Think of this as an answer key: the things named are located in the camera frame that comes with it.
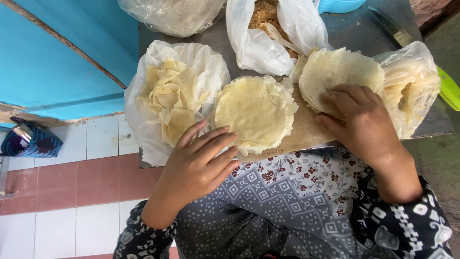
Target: knife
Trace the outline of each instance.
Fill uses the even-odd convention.
[[[414,41],[414,38],[384,11],[373,6],[368,6],[368,8],[374,13],[377,19],[383,24],[383,27],[385,27],[393,38],[395,38],[401,47],[405,47]]]
[[[368,6],[368,8],[374,13],[383,27],[395,38],[401,47],[405,47],[414,41],[414,38],[384,11],[373,6]],[[439,77],[441,78],[441,92],[439,95],[454,110],[460,111],[460,88],[446,72],[439,66],[436,67]]]

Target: clear plastic bag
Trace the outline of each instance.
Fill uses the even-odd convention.
[[[222,18],[226,1],[118,0],[118,5],[151,31],[182,38],[202,32]]]
[[[227,33],[241,69],[260,74],[289,75],[294,67],[289,53],[279,42],[260,29],[248,29],[254,0],[228,0]],[[333,48],[328,44],[326,26],[312,0],[281,0],[277,10],[281,27],[304,53],[311,48]]]
[[[211,91],[208,99],[197,113],[197,120],[210,118],[213,109],[214,94],[224,85],[230,83],[230,74],[222,55],[214,52],[208,45],[198,43],[177,43],[170,45],[164,41],[153,41],[147,52],[140,58],[138,71],[125,90],[125,114],[129,128],[134,132],[139,147],[143,150],[142,160],[152,166],[164,166],[173,151],[172,147],[163,142],[161,135],[161,121],[157,114],[148,110],[141,100],[146,65],[162,67],[166,58],[173,58],[187,64],[197,72],[194,88],[195,99],[200,93]]]
[[[382,99],[400,139],[409,139],[441,89],[433,56],[420,41],[374,57],[385,71]]]

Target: brown crumbs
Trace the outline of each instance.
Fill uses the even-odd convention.
[[[280,22],[278,21],[278,0],[257,0],[255,2],[254,7],[254,14],[251,17],[251,21],[249,22],[249,29],[261,29],[263,31],[267,31],[266,26],[262,26],[262,23],[270,23],[272,24],[279,32],[283,39],[291,42],[289,37],[287,36],[286,32],[281,28]],[[299,58],[299,55],[292,49],[284,47],[291,58]]]

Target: pink tile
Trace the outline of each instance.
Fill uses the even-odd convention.
[[[76,194],[77,162],[39,167],[38,212],[75,207]]]
[[[77,206],[118,201],[118,156],[78,162]]]
[[[14,197],[37,195],[38,168],[8,171],[5,193],[14,193]]]
[[[109,254],[98,254],[98,255],[89,255],[89,256],[78,256],[78,257],[75,257],[75,259],[112,259],[113,256],[114,255],[112,253],[109,253]]]
[[[177,247],[169,248],[169,259],[179,259],[179,252],[177,251]]]
[[[35,212],[37,172],[36,168],[8,171],[5,192],[14,197],[0,200],[0,215]]]
[[[35,212],[35,195],[0,200],[0,215]]]
[[[138,156],[138,153],[118,156],[119,201],[148,198],[163,171],[163,167],[140,169]]]

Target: knife blade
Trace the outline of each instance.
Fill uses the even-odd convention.
[[[405,47],[414,41],[414,38],[399,25],[391,16],[377,7],[368,6],[372,13],[382,23],[383,27],[393,36],[393,38],[401,45]]]

